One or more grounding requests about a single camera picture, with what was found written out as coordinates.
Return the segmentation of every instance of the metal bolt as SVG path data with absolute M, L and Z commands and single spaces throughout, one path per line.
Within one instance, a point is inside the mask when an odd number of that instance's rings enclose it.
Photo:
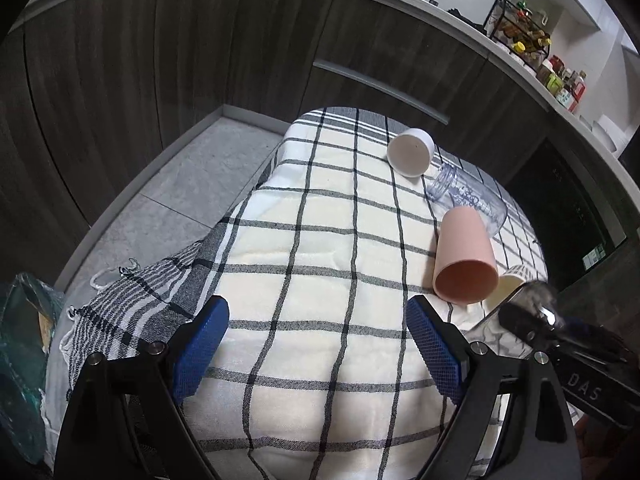
M 474 354 L 484 355 L 489 351 L 489 347 L 482 341 L 473 341 L 469 346 Z
M 89 354 L 89 357 L 87 357 L 86 362 L 89 364 L 89 366 L 95 366 L 100 361 L 102 361 L 103 357 L 104 356 L 100 352 L 93 352 L 92 354 Z
M 162 341 L 154 341 L 146 348 L 146 351 L 151 355 L 160 355 L 162 350 L 164 350 L 164 343 Z
M 549 357 L 544 352 L 536 352 L 533 354 L 533 358 L 541 365 L 546 365 L 549 362 Z

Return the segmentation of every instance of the plaid cloth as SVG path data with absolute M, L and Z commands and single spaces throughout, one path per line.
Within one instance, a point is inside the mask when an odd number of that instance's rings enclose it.
M 482 304 L 431 290 L 445 211 L 425 189 L 443 160 L 505 202 L 492 240 L 500 271 L 524 265 L 544 279 L 546 268 L 524 214 L 485 172 L 441 150 L 422 178 L 394 172 L 386 146 L 405 129 L 352 108 L 295 121 L 255 189 L 204 240 L 125 274 L 78 312 L 71 384 L 92 351 L 136 355 L 219 294 L 229 329 L 183 411 L 222 478 L 415 477 L 454 407 L 434 387 L 404 304 L 426 294 L 461 330 L 484 317 Z M 505 407 L 496 402 L 475 475 Z

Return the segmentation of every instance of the table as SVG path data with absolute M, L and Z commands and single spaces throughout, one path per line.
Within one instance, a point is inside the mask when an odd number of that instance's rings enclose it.
M 354 108 L 300 117 L 204 240 L 125 274 L 79 313 L 71 381 L 92 351 L 117 358 L 167 341 L 219 294 L 229 329 L 183 412 L 222 478 L 413 478 L 454 407 L 434 387 L 404 304 L 426 294 L 461 330 L 484 316 L 480 303 L 431 290 L 445 212 L 425 199 L 433 171 L 449 162 L 504 200 L 508 218 L 492 239 L 500 272 L 524 265 L 545 279 L 546 269 L 526 217 L 485 172 L 443 150 L 422 178 L 391 170 L 387 143 L 405 129 Z M 475 474 L 504 408 L 496 402 Z

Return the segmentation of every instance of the gray tile floor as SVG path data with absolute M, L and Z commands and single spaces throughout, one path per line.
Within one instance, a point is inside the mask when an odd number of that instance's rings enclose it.
M 135 258 L 147 266 L 204 238 L 247 193 L 282 136 L 221 118 L 172 158 L 125 206 L 69 290 Z

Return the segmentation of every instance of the blue gripper pad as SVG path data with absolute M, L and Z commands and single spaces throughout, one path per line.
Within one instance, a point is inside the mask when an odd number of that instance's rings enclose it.
M 420 355 L 441 395 L 449 397 L 456 406 L 463 397 L 463 377 L 460 361 L 449 351 L 435 325 L 443 325 L 436 311 L 429 305 L 431 320 L 414 296 L 406 304 L 406 325 L 414 338 Z
M 177 404 L 196 393 L 228 326 L 229 306 L 223 298 L 217 298 L 208 319 L 204 320 L 175 361 L 172 395 Z

